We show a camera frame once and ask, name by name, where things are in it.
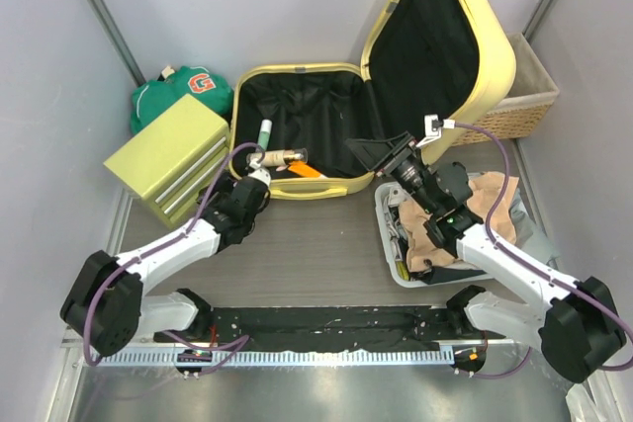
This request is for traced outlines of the yellow-green drawer box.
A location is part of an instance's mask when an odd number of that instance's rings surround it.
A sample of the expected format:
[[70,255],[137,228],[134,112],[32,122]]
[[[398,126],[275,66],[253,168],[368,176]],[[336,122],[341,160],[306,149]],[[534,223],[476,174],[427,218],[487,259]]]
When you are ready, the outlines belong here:
[[187,94],[105,160],[165,226],[181,225],[229,149],[228,122]]

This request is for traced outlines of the beige sock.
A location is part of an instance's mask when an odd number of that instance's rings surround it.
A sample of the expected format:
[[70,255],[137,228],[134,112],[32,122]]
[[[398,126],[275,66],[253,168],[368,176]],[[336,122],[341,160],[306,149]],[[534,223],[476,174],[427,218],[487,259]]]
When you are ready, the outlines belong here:
[[[473,195],[467,201],[468,208],[481,219],[485,219],[498,197],[503,180],[504,174],[501,172],[470,175],[469,187]],[[493,231],[511,244],[515,244],[517,241],[517,231],[510,218],[510,206],[518,189],[518,184],[518,177],[509,177],[503,198],[491,220]],[[424,228],[424,224],[429,219],[429,214],[413,199],[407,199],[399,204],[399,214],[401,224],[407,234],[408,251],[406,262],[407,269],[411,273],[425,273],[434,268],[477,270],[477,267],[464,263],[447,251],[434,246]]]

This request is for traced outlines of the yellow hard-shell suitcase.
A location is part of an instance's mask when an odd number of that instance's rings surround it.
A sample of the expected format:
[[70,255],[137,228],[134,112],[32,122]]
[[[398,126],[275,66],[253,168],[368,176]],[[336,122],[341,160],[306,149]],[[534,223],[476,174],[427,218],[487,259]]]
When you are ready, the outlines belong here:
[[373,180],[349,138],[425,135],[435,115],[471,124],[495,107],[515,77],[512,46],[488,0],[388,0],[360,60],[263,65],[237,82],[229,171],[247,171],[245,144],[263,121],[272,150],[305,149],[313,178],[273,170],[281,200],[343,197]]

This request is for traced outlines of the white plastic mesh basket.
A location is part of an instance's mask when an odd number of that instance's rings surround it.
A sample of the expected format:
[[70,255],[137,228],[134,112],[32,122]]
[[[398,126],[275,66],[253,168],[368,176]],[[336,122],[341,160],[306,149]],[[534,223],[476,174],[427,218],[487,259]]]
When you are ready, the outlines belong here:
[[[399,286],[414,289],[487,277],[475,265],[433,246],[423,226],[428,214],[397,183],[378,187],[375,211],[385,258]],[[515,176],[509,178],[503,200],[495,210],[492,228],[523,251],[533,246],[536,237],[533,221]]]

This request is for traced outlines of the yellow-green shirt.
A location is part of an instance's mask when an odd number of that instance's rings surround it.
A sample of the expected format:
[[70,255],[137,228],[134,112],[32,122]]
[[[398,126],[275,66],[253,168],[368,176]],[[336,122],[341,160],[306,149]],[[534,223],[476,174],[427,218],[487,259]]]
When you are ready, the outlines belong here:
[[410,275],[408,272],[407,264],[402,260],[397,260],[395,262],[395,266],[399,277],[408,282],[410,280]]

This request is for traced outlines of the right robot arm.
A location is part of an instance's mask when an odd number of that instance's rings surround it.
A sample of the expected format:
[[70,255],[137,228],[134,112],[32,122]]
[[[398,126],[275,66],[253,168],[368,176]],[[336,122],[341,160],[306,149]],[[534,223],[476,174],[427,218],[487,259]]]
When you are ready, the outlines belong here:
[[369,171],[392,177],[429,215],[424,228],[432,244],[473,264],[511,290],[507,300],[470,285],[446,303],[446,323],[460,338],[492,332],[539,351],[572,383],[608,370],[608,360],[632,338],[608,286],[584,281],[539,262],[507,242],[470,210],[469,177],[459,162],[432,169],[412,135],[384,140],[349,139],[347,147]]

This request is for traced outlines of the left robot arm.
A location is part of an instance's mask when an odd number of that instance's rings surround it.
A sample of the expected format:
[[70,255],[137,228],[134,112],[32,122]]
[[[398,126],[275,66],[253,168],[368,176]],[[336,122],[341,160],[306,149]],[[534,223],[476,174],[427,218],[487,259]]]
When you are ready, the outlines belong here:
[[189,289],[153,295],[161,282],[187,266],[239,244],[252,232],[269,199],[270,176],[257,170],[224,182],[200,217],[133,251],[103,250],[83,264],[61,309],[61,319],[83,339],[86,362],[123,350],[138,336],[165,333],[176,341],[208,336],[212,308]]

